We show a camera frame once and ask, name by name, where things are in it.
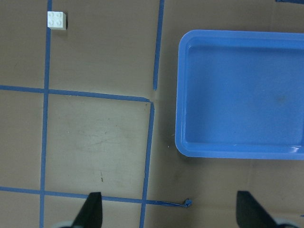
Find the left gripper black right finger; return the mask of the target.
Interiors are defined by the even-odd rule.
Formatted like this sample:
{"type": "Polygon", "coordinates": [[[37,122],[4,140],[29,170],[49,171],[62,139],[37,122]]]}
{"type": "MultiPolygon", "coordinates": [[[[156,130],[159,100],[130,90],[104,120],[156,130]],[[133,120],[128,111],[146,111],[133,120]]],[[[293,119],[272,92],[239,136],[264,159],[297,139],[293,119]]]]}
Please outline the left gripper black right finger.
{"type": "Polygon", "coordinates": [[[237,224],[240,228],[276,228],[277,223],[249,191],[237,192],[237,224]]]}

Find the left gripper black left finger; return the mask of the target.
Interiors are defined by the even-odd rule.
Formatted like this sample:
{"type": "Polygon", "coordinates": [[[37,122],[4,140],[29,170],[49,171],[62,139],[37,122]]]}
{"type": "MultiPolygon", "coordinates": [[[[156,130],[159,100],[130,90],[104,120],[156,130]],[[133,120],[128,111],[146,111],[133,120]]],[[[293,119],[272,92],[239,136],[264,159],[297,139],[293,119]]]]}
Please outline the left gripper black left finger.
{"type": "Polygon", "coordinates": [[[101,228],[103,208],[101,192],[91,192],[72,223],[73,228],[101,228]]]}

